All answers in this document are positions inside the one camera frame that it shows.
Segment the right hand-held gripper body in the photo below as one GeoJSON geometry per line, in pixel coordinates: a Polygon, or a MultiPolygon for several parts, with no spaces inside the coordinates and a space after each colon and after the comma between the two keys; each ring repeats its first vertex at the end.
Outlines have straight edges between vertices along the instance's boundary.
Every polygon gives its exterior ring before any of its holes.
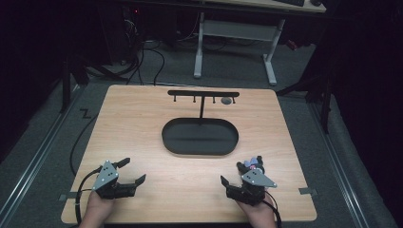
{"type": "Polygon", "coordinates": [[[232,200],[243,202],[251,206],[260,204],[265,199],[267,188],[277,188],[278,185],[258,169],[249,170],[241,175],[241,186],[234,189],[226,189],[226,197],[232,200]]]}

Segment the black keyboard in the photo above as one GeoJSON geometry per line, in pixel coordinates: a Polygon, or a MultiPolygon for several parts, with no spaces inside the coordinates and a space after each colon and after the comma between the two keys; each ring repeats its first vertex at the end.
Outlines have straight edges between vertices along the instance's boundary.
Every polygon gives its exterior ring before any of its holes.
{"type": "Polygon", "coordinates": [[[305,0],[273,0],[282,4],[287,4],[295,7],[303,7],[305,0]]]}

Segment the dark computer tower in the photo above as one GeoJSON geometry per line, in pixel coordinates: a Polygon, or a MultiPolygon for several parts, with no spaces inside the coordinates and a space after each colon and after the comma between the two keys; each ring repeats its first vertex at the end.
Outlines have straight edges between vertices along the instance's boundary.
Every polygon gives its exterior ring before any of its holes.
{"type": "Polygon", "coordinates": [[[123,5],[102,4],[98,6],[98,12],[110,62],[129,62],[137,34],[133,10],[123,5]]]}

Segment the white desk frame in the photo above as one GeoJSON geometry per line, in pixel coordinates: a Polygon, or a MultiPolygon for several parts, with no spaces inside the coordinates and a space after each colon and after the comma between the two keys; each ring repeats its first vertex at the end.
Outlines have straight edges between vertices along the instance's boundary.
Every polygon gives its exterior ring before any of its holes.
{"type": "MultiPolygon", "coordinates": [[[[278,13],[307,13],[308,15],[325,13],[327,10],[323,3],[319,7],[315,7],[311,4],[310,0],[305,0],[303,7],[282,4],[273,0],[201,0],[203,7],[212,4],[223,4],[228,7],[250,7],[253,10],[271,10],[278,13]]],[[[262,55],[262,61],[269,84],[275,86],[277,79],[272,66],[272,58],[284,24],[284,16],[276,19],[274,25],[258,25],[257,23],[230,22],[226,19],[205,19],[204,13],[201,12],[199,16],[198,48],[195,58],[194,77],[199,79],[202,76],[202,45],[205,36],[235,38],[269,42],[271,44],[267,52],[262,55]]]]}

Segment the black metal stand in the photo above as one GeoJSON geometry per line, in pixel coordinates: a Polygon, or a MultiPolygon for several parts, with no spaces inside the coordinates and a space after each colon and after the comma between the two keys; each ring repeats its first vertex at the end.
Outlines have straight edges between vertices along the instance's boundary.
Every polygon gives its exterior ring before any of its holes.
{"type": "Polygon", "coordinates": [[[64,113],[67,111],[71,103],[71,88],[70,88],[70,78],[73,77],[78,86],[87,86],[89,83],[89,78],[86,73],[86,68],[92,67],[96,71],[100,72],[107,78],[123,81],[124,78],[120,77],[116,73],[106,69],[103,66],[97,65],[84,56],[73,55],[68,56],[63,62],[63,73],[62,73],[62,107],[60,112],[64,113]]]}
{"type": "Polygon", "coordinates": [[[332,81],[326,76],[315,76],[302,79],[299,82],[277,91],[278,96],[284,96],[293,91],[306,91],[305,101],[310,103],[321,102],[319,124],[325,133],[329,133],[328,122],[331,111],[332,81]]]}

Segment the person's left hand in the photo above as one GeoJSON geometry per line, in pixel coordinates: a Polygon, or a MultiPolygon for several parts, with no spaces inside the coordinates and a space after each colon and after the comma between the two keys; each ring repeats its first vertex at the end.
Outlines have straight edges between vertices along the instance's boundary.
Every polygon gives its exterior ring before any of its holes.
{"type": "Polygon", "coordinates": [[[114,199],[102,199],[96,192],[91,192],[79,228],[103,228],[114,209],[114,204],[114,199]]]}

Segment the black hook stand with oval tray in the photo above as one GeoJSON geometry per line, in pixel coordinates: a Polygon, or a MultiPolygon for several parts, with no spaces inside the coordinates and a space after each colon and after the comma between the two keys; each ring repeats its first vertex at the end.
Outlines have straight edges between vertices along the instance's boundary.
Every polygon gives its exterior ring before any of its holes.
{"type": "Polygon", "coordinates": [[[163,145],[177,155],[190,156],[225,156],[230,154],[239,141],[239,131],[225,119],[205,118],[206,98],[213,103],[217,98],[228,99],[234,104],[238,92],[168,90],[167,94],[177,101],[178,96],[201,98],[200,114],[197,118],[175,118],[165,124],[162,130],[163,145]]]}

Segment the metal floor rail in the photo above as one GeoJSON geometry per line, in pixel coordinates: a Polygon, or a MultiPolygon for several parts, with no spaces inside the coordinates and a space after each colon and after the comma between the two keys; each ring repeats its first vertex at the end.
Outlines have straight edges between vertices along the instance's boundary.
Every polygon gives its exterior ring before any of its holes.
{"type": "Polygon", "coordinates": [[[343,165],[336,153],[336,148],[331,140],[331,137],[328,133],[325,132],[321,125],[318,107],[315,104],[308,104],[308,108],[320,132],[321,138],[325,143],[327,154],[330,160],[330,165],[334,172],[336,182],[348,207],[350,215],[354,221],[355,228],[370,228],[368,220],[366,219],[359,200],[356,196],[355,190],[353,189],[353,186],[351,185],[343,168],[343,165]]]}
{"type": "Polygon", "coordinates": [[[0,165],[0,181],[5,188],[0,191],[0,228],[7,228],[26,193],[35,181],[44,162],[60,135],[68,114],[80,99],[86,87],[75,85],[67,109],[61,111],[63,89],[57,88],[44,106],[29,121],[29,127],[0,165]]]}

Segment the small purple and black keychain toy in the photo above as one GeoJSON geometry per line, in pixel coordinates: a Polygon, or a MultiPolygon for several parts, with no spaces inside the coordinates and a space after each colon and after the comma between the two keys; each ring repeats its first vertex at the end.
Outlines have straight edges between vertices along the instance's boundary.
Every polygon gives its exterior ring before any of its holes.
{"type": "Polygon", "coordinates": [[[256,156],[251,158],[249,161],[245,161],[244,166],[250,170],[258,169],[262,174],[265,173],[262,156],[256,156]]]}

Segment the person's right hand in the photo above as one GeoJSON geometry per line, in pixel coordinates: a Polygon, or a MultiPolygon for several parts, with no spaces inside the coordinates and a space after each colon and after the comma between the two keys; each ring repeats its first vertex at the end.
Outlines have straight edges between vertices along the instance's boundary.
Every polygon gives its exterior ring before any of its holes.
{"type": "Polygon", "coordinates": [[[275,214],[264,202],[251,206],[238,201],[237,205],[244,212],[253,228],[277,228],[275,214]]]}

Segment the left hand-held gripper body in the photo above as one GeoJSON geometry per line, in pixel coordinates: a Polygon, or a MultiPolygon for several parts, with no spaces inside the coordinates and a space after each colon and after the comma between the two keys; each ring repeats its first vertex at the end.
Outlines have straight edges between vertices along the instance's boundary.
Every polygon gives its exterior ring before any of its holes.
{"type": "Polygon", "coordinates": [[[128,184],[118,183],[119,168],[115,169],[112,163],[111,161],[105,161],[92,190],[102,199],[114,200],[133,197],[136,190],[130,189],[128,184]]]}

